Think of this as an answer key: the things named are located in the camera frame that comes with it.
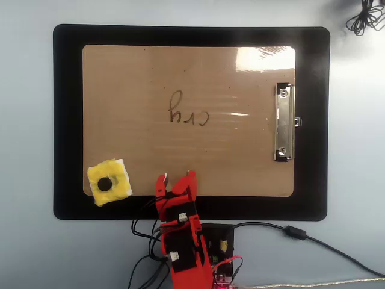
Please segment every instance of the yellow component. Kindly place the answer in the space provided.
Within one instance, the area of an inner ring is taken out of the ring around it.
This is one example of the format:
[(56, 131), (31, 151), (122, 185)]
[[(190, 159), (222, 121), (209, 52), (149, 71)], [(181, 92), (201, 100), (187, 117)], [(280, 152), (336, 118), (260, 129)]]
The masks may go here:
[[(132, 195), (130, 181), (123, 160), (107, 160), (97, 166), (89, 167), (87, 176), (95, 204), (99, 207)], [(109, 190), (102, 191), (98, 187), (98, 182), (106, 177), (111, 180), (112, 186)]]
[(227, 241), (221, 240), (221, 251), (222, 251), (223, 253), (226, 253), (226, 252), (227, 252)]

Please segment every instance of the red robotic gripper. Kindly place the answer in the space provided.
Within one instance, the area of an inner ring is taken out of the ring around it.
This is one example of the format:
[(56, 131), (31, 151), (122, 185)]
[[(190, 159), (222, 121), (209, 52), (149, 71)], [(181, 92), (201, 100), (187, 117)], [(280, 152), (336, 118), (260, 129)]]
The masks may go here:
[(156, 208), (162, 222), (162, 251), (171, 261), (175, 289), (211, 289), (213, 275), (202, 226), (195, 208), (196, 173), (189, 171), (172, 191), (167, 174), (156, 182)]

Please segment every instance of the white connector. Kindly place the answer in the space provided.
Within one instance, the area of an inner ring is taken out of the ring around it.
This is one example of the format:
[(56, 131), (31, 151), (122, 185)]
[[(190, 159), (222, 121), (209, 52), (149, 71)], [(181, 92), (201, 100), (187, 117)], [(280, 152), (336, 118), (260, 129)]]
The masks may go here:
[(187, 214), (186, 213), (181, 213), (179, 214), (179, 221), (180, 222), (187, 222), (188, 218), (187, 218)]
[(178, 252), (170, 252), (170, 258), (171, 258), (171, 262), (174, 262), (176, 260), (179, 260), (179, 254)]

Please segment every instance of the brown hardboard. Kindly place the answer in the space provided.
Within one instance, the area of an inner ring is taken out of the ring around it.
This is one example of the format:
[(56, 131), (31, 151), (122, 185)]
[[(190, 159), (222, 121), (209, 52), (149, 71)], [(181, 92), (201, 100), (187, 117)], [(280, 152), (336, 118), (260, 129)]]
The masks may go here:
[(195, 170), (199, 195), (290, 196), (274, 89), (294, 76), (289, 47), (85, 46), (84, 192), (88, 167), (122, 158), (134, 195)]

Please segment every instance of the black clipboard frame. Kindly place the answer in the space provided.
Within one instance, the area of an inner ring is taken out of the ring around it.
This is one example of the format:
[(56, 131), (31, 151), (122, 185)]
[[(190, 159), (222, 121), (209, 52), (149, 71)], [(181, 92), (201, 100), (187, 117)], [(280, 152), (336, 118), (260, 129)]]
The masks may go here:
[[(85, 45), (291, 46), (296, 51), (294, 192), (290, 197), (198, 196), (201, 219), (322, 220), (327, 214), (330, 33), (323, 27), (210, 28), (58, 25), (54, 29), (54, 214), (132, 219), (151, 196), (97, 207), (82, 191), (82, 49)], [(155, 207), (142, 212), (155, 219)]]

